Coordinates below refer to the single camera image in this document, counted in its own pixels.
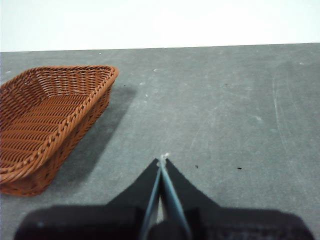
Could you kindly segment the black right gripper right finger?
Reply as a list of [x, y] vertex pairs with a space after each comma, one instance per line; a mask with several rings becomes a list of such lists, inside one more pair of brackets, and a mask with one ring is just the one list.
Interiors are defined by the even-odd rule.
[[295, 214], [274, 209], [223, 207], [198, 190], [169, 160], [164, 161], [178, 207], [195, 240], [312, 240]]

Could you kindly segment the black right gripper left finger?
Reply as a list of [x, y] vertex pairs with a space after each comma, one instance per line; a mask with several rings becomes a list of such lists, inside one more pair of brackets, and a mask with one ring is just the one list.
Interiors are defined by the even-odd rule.
[[154, 159], [107, 204], [54, 205], [30, 212], [16, 240], [137, 240], [156, 222], [160, 172]]

